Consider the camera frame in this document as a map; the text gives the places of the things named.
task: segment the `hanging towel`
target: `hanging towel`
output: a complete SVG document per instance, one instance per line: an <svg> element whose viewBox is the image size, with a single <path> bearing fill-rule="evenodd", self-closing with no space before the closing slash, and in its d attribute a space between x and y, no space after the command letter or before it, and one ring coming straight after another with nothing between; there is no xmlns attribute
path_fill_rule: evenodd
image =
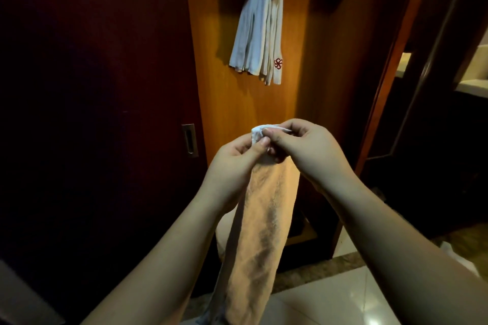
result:
<svg viewBox="0 0 488 325"><path fill-rule="evenodd" d="M229 65L281 84L283 0L247 0L242 8Z"/></svg>
<svg viewBox="0 0 488 325"><path fill-rule="evenodd" d="M255 127L253 143L263 136L262 129L270 126L275 127ZM290 157L277 165L265 154L254 166L237 207L217 226L220 249L225 246L224 260L210 304L198 324L259 323L290 230L299 177Z"/></svg>

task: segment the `recessed door handle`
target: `recessed door handle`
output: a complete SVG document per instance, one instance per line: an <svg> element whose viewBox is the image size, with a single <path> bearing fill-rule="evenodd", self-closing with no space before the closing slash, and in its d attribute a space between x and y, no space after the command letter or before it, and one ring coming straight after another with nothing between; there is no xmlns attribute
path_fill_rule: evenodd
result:
<svg viewBox="0 0 488 325"><path fill-rule="evenodd" d="M183 130L188 157L198 157L197 134L195 133L195 124L181 125L181 129Z"/></svg>

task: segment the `hand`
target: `hand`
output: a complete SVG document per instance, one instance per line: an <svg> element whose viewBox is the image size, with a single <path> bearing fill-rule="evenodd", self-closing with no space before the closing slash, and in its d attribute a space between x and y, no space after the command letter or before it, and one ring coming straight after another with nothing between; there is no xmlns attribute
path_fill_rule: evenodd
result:
<svg viewBox="0 0 488 325"><path fill-rule="evenodd" d="M289 128L294 135L275 128L263 129L263 135L291 156L300 172L319 192L331 190L344 178L356 178L341 147L326 128L299 119L285 121L279 126Z"/></svg>
<svg viewBox="0 0 488 325"><path fill-rule="evenodd" d="M223 145L212 160L198 196L208 201L218 213L232 211L247 187L251 170L270 144L263 137L251 146L251 134Z"/></svg>

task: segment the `dark wooden door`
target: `dark wooden door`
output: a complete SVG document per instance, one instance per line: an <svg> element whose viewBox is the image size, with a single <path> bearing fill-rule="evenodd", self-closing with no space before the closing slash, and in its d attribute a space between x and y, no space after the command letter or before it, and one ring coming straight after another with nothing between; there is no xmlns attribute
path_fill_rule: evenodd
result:
<svg viewBox="0 0 488 325"><path fill-rule="evenodd" d="M1 256L77 322L197 191L187 0L0 0ZM194 123L198 158L182 124Z"/></svg>

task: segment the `white towel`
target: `white towel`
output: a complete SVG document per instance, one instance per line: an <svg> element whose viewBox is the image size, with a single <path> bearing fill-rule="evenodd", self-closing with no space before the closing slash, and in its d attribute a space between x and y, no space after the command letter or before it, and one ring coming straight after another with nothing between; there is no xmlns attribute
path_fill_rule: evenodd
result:
<svg viewBox="0 0 488 325"><path fill-rule="evenodd" d="M271 126L275 127L255 127L253 142L263 136L264 127ZM220 249L225 245L225 257L199 324L259 323L290 230L299 177L290 157L277 165L265 154L254 166L245 196L217 226L217 242Z"/></svg>
<svg viewBox="0 0 488 325"><path fill-rule="evenodd" d="M247 0L242 8L229 65L281 84L283 0Z"/></svg>

